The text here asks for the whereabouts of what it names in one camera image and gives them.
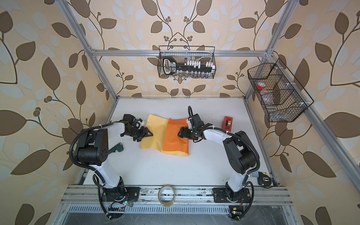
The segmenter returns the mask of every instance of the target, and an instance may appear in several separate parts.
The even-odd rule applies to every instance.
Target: wire basket
[[[293,122],[314,102],[290,70],[294,80],[285,77],[285,68],[285,64],[277,60],[248,69],[249,81],[269,122]],[[295,85],[305,91],[310,100],[303,99]]]
[[[216,72],[215,47],[159,46],[158,72],[160,78],[213,79]]]

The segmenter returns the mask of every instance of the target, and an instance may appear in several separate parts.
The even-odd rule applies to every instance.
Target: folded cloth
[[[146,127],[154,134],[152,137],[146,137],[141,140],[140,149],[153,148],[163,151],[168,119],[149,115]]]
[[[177,136],[182,127],[188,127],[186,119],[169,119],[166,127],[163,153],[174,156],[189,156],[189,139]]]

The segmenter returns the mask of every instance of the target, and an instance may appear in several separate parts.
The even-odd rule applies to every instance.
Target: black mounting plate
[[[137,199],[139,198],[139,192],[140,192],[140,187],[126,187],[126,191],[129,194],[129,198],[126,200],[128,202],[130,201],[137,201]],[[119,200],[119,196],[121,196],[120,193],[103,193],[103,197],[105,198],[105,202],[115,202],[116,200]]]
[[[213,188],[212,194],[214,195],[215,203],[229,203],[229,201],[226,199],[225,188]],[[250,203],[251,196],[249,189],[244,188],[243,192],[241,193],[241,197],[243,199],[243,203]]]

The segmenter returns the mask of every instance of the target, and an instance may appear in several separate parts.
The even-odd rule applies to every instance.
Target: orange cloth
[[[175,156],[189,156],[189,139],[177,136],[182,127],[188,127],[186,119],[169,119],[162,153]]]

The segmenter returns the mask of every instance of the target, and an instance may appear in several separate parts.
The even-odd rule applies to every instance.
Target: clear tape roll
[[[164,192],[164,190],[172,190],[172,192],[174,192],[174,196],[172,197],[172,200],[171,200],[171,201],[169,201],[169,202],[163,202],[163,201],[161,201],[160,196],[161,196],[161,194]],[[175,190],[174,190],[174,188],[173,188],[172,186],[170,186],[170,185],[164,185],[164,186],[162,186],[162,187],[160,188],[160,190],[159,190],[159,193],[158,193],[158,199],[159,199],[159,202],[161,203],[161,205],[163,205],[164,207],[169,207],[169,206],[171,206],[172,204],[174,204],[174,202],[175,202]]]

